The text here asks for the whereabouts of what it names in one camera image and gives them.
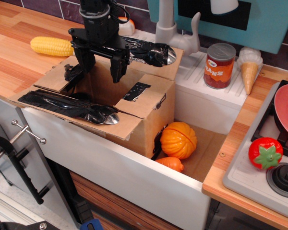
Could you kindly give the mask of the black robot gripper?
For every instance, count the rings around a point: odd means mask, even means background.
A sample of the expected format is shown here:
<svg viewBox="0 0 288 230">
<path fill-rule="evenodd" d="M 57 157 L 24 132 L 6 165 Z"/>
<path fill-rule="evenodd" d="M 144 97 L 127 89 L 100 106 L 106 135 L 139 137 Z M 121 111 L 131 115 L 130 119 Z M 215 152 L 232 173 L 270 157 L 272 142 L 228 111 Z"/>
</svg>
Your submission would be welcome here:
<svg viewBox="0 0 288 230">
<path fill-rule="evenodd" d="M 79 65 L 89 73 L 96 63 L 95 55 L 110 58 L 110 73 L 114 83 L 126 74 L 130 44 L 119 35 L 119 25 L 128 23 L 130 16 L 120 17 L 110 10 L 89 12 L 80 10 L 84 28 L 71 28 L 72 47 Z"/>
</svg>

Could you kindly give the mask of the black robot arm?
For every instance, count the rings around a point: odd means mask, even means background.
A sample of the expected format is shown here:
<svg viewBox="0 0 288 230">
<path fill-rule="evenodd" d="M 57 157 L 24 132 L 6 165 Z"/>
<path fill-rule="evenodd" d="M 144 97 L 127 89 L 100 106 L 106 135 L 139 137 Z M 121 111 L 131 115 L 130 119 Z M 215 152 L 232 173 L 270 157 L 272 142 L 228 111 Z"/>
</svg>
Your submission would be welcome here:
<svg viewBox="0 0 288 230">
<path fill-rule="evenodd" d="M 120 6 L 115 0 L 82 0 L 79 14 L 84 28 L 71 28 L 72 47 L 79 65 L 89 73 L 96 63 L 95 56 L 110 60 L 110 74 L 113 82 L 118 83 L 126 74 L 130 64 L 131 45 L 119 35 L 119 25 L 127 20 L 119 19 Z"/>
</svg>

